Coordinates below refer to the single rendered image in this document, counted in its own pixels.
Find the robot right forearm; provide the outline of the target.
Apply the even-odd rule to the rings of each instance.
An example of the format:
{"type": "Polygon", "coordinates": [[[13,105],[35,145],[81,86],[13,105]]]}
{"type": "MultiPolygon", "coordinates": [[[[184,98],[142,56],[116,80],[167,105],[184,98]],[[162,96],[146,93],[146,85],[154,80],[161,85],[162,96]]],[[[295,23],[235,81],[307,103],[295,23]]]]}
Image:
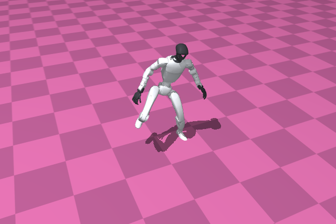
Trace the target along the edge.
{"type": "Polygon", "coordinates": [[[146,87],[146,84],[147,84],[147,82],[148,82],[148,80],[149,80],[149,76],[148,76],[148,74],[149,74],[149,69],[146,69],[145,70],[145,72],[144,72],[144,74],[143,74],[143,78],[142,78],[142,81],[141,81],[141,83],[140,83],[140,86],[138,87],[138,90],[142,90],[142,88],[145,88],[146,87]]]}

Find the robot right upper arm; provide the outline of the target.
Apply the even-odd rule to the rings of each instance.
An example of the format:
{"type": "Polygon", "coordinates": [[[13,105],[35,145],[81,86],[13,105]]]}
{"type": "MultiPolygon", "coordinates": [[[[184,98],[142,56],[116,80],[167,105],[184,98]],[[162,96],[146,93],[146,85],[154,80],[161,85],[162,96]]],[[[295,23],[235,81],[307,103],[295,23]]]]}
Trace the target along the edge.
{"type": "Polygon", "coordinates": [[[167,58],[159,58],[155,63],[153,63],[151,66],[147,68],[150,71],[148,76],[152,76],[154,70],[158,69],[159,67],[165,67],[167,64],[168,64],[167,58]]]}

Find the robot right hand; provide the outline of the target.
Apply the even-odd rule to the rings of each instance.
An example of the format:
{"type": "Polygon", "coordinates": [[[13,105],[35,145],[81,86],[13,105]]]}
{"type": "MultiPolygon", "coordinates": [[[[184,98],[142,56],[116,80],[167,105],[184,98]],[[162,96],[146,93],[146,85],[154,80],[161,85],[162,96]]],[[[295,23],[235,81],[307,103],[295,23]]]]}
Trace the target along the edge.
{"type": "Polygon", "coordinates": [[[135,104],[138,105],[138,99],[140,100],[140,103],[141,103],[141,98],[140,98],[140,96],[141,96],[141,93],[143,93],[143,91],[144,91],[144,88],[142,88],[141,91],[137,89],[137,92],[134,94],[134,96],[133,96],[133,98],[132,98],[132,101],[133,101],[135,104]]]}

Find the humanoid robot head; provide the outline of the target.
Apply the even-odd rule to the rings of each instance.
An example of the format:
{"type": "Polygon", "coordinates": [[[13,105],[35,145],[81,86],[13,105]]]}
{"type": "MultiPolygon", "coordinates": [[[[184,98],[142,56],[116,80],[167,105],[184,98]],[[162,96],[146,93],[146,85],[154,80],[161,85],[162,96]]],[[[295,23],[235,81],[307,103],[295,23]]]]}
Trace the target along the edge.
{"type": "Polygon", "coordinates": [[[171,58],[175,58],[174,62],[180,63],[182,60],[188,55],[188,48],[185,44],[177,44],[176,45],[176,55],[171,56],[171,58]],[[182,55],[185,55],[182,57],[182,55]]]}

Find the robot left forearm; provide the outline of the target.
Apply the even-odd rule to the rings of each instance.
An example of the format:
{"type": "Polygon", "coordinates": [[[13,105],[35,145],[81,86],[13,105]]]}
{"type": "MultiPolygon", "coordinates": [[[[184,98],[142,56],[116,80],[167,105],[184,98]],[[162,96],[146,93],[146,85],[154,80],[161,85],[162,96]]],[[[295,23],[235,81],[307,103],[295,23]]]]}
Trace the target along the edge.
{"type": "MultiPolygon", "coordinates": [[[[195,69],[195,68],[194,68],[194,69],[195,69]]],[[[197,73],[196,69],[195,69],[195,72],[196,72],[196,74],[193,74],[193,75],[192,75],[192,77],[193,77],[193,79],[194,79],[194,81],[195,81],[195,84],[196,84],[196,86],[198,86],[198,85],[202,86],[202,83],[201,83],[201,81],[200,81],[200,79],[199,79],[199,77],[198,77],[198,73],[197,73]]],[[[197,88],[198,88],[198,87],[197,87],[197,88]]]]}

